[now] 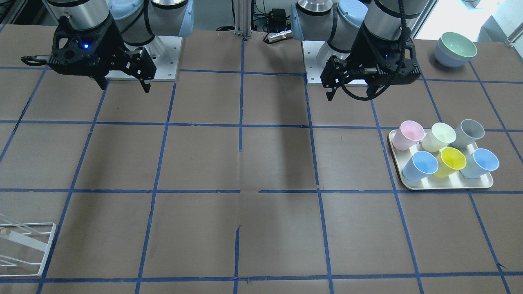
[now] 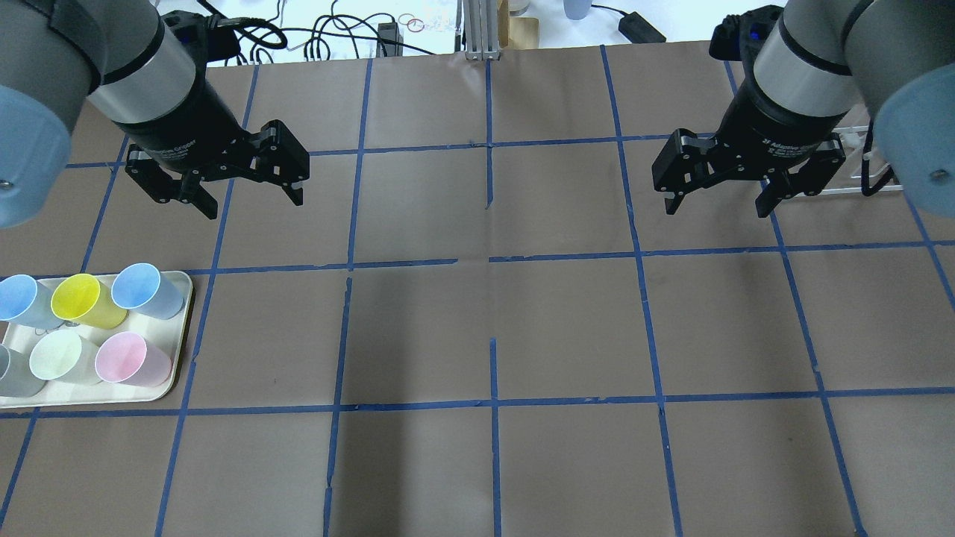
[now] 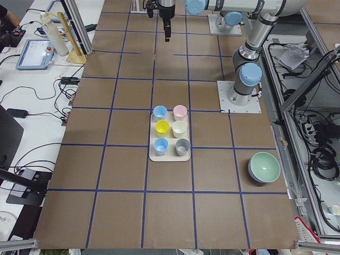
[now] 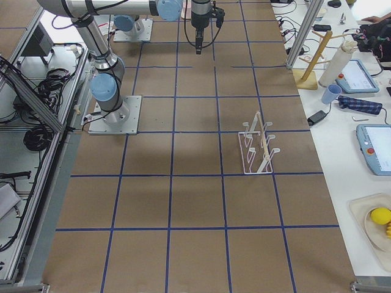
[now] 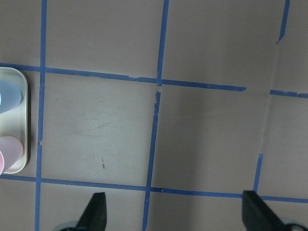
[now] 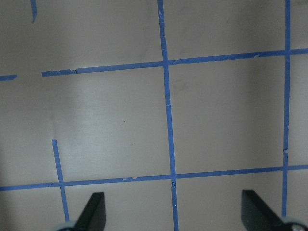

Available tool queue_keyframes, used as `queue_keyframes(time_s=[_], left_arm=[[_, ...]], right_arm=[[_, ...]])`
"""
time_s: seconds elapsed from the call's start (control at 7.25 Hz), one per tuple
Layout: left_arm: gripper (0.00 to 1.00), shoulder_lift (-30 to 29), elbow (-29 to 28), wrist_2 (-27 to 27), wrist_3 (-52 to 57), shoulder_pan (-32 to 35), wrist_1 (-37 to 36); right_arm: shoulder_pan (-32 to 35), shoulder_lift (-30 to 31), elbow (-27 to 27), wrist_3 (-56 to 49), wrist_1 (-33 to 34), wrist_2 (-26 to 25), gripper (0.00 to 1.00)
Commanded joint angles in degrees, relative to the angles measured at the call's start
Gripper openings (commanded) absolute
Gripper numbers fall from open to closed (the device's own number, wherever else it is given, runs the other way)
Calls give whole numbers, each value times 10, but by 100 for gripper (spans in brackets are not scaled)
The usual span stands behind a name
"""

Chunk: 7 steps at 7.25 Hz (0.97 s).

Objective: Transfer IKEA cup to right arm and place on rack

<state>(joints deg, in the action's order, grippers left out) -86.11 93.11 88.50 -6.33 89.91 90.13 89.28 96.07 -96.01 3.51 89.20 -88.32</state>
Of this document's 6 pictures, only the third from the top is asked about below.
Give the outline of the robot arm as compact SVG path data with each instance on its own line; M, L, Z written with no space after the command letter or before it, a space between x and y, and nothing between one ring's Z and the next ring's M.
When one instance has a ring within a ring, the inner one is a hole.
M227 30L242 21L242 14L237 11L221 11L215 22L216 28L219 30Z
M184 1L185 11L198 15L205 10L246 11L258 14L245 43L233 55L236 79L227 92L228 100L237 106L246 105L261 80L262 70L256 64L259 52L280 16L296 13L306 1Z

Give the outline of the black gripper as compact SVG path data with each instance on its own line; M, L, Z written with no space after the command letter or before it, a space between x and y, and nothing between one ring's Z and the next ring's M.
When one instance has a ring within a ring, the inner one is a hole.
M171 38L171 19L175 15L175 0L159 0L159 14L164 19L165 42L169 42Z

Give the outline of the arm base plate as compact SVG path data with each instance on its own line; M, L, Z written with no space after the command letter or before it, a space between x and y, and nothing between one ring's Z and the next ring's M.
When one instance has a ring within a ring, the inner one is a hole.
M209 30L211 35L220 36L241 36L242 31L239 23L235 25L228 25L224 17L219 14L208 15Z
M240 95L234 90L234 81L217 81L219 105L223 113L261 114L260 96L253 89L250 95Z

